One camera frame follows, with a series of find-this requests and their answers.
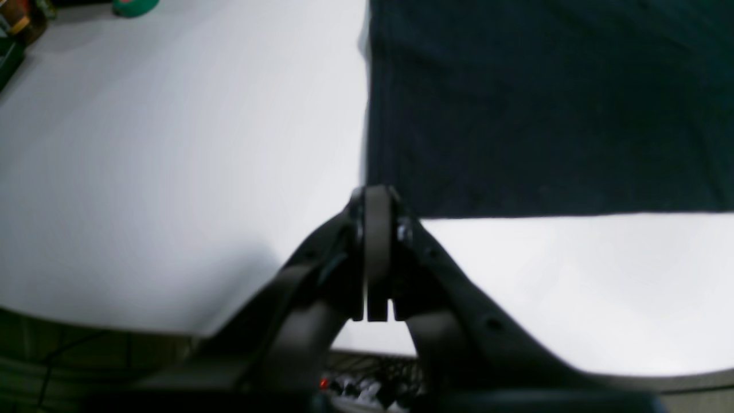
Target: wire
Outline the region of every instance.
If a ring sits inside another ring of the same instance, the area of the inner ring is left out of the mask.
[[[43,358],[41,362],[48,363],[48,365],[46,366],[46,374],[43,377],[43,384],[41,384],[40,394],[38,395],[37,407],[39,409],[43,407],[43,399],[46,398],[46,388],[48,387],[48,381],[51,379],[51,371],[54,369],[54,359],[58,357],[59,355],[63,354],[64,352],[69,351],[70,349],[78,345],[82,345],[86,342],[96,340],[97,338],[102,337],[103,335],[108,334],[108,333],[109,331],[103,330],[103,331],[98,331],[97,333],[94,333],[94,334],[90,334],[89,336],[82,337],[79,340],[72,341],[67,345],[63,345],[57,348],[54,352],[50,353],[49,355]]]

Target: black plastic part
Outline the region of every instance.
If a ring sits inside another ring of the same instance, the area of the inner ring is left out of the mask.
[[[647,393],[529,389],[419,396],[412,413],[665,413]]]
[[[382,383],[382,386],[379,388],[379,390],[377,390],[377,393],[375,394],[375,398],[385,409],[390,407],[390,405],[395,403],[395,400],[398,398],[396,383]]]
[[[341,395],[342,393],[344,393],[344,388],[336,380],[329,381],[329,390],[336,393],[337,395]]]
[[[344,395],[351,398],[360,397],[360,390],[354,383],[347,383],[344,387]]]
[[[385,187],[354,191],[190,359],[84,411],[328,412],[319,379],[344,323],[362,317],[365,284],[369,320],[385,320],[392,299],[413,337],[428,390],[414,412],[664,411],[653,395],[607,389],[556,358]]]
[[[84,412],[303,412],[333,413],[328,396],[321,393],[235,393],[147,391],[97,395]]]

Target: dark fabric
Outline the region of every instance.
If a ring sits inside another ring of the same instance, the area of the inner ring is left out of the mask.
[[[734,209],[734,1],[371,11],[368,183],[419,215]]]

